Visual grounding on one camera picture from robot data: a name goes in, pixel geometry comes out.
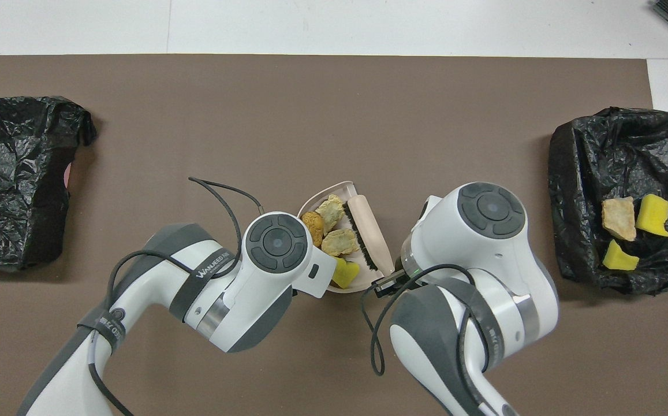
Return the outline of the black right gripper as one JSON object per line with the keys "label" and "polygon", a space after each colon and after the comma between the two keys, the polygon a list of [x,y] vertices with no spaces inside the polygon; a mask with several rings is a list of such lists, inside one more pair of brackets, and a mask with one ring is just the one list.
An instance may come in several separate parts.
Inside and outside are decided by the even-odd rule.
{"label": "black right gripper", "polygon": [[412,289],[412,284],[409,282],[410,277],[404,270],[397,270],[389,276],[384,276],[376,281],[373,281],[374,294],[377,298],[392,296],[398,290],[405,288]]}

